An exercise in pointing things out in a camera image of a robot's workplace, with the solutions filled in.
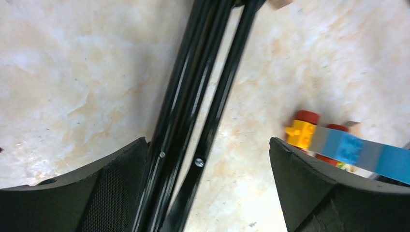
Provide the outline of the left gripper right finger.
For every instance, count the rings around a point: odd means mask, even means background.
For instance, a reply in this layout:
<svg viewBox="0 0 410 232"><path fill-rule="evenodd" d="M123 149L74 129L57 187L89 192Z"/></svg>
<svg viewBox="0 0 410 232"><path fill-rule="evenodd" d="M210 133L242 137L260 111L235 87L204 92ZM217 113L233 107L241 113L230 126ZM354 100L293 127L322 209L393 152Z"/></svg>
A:
<svg viewBox="0 0 410 232"><path fill-rule="evenodd" d="M408 184L349 173L275 137L269 156L288 231L409 231Z"/></svg>

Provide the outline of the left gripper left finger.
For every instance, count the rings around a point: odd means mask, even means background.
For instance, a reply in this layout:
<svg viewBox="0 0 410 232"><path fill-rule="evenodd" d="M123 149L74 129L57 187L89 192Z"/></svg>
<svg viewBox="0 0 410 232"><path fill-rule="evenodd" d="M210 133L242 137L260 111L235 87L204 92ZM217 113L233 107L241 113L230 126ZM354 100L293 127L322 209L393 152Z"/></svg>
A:
<svg viewBox="0 0 410 232"><path fill-rule="evenodd" d="M35 186L0 191L3 232L129 232L147 169L141 137L120 150Z"/></svg>

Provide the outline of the black music stand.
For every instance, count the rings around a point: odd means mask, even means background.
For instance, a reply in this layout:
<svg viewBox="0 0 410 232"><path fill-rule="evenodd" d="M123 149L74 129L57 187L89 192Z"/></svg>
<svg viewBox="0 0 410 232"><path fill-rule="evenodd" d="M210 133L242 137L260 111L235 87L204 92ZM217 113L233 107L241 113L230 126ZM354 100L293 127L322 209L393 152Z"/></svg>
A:
<svg viewBox="0 0 410 232"><path fill-rule="evenodd" d="M262 0L196 0L184 31L149 147L134 232L184 230ZM175 191L231 11L242 7L228 56L189 170Z"/></svg>

